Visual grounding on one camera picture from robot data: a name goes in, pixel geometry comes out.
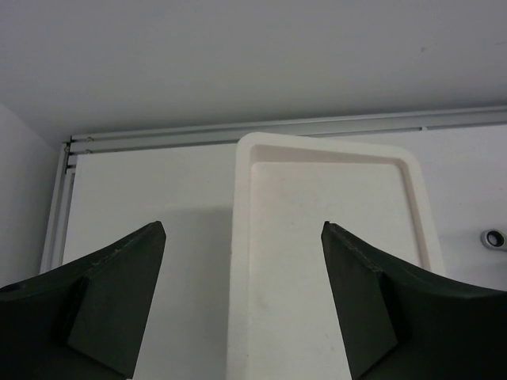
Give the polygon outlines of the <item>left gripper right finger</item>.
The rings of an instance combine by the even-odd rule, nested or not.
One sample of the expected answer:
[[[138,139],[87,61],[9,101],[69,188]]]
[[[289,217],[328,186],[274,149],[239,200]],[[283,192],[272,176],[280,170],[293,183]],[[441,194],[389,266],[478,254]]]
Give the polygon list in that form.
[[[321,240],[353,378],[505,378],[504,291],[419,268],[332,222]]]

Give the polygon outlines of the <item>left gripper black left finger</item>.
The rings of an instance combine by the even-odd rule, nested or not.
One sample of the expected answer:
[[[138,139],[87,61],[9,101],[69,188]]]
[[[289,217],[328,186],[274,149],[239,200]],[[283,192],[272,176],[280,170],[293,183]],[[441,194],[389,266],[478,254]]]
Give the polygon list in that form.
[[[166,232],[149,223],[119,241],[1,289],[3,379],[131,379]]]

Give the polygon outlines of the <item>silver ratchet wrench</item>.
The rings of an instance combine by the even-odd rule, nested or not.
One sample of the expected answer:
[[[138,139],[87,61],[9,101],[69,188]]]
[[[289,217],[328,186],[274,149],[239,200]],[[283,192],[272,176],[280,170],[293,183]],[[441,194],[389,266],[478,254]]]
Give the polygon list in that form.
[[[502,233],[500,230],[484,230],[481,232],[480,240],[482,245],[489,250],[507,251],[507,237],[506,234]]]

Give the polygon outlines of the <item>aluminium rail left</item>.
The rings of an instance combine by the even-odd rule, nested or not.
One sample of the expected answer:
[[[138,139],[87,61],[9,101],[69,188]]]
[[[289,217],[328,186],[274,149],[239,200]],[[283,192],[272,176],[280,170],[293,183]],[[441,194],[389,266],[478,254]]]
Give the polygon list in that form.
[[[230,211],[235,145],[249,133],[343,139],[505,122],[506,107],[501,105],[76,135],[60,149],[40,270],[47,272],[63,262],[66,248],[83,237],[79,213],[99,207],[97,194],[84,196],[80,176],[86,167],[98,169],[106,184],[161,178],[160,185],[151,186],[155,194],[148,198],[150,205],[161,202],[156,211],[209,207]]]

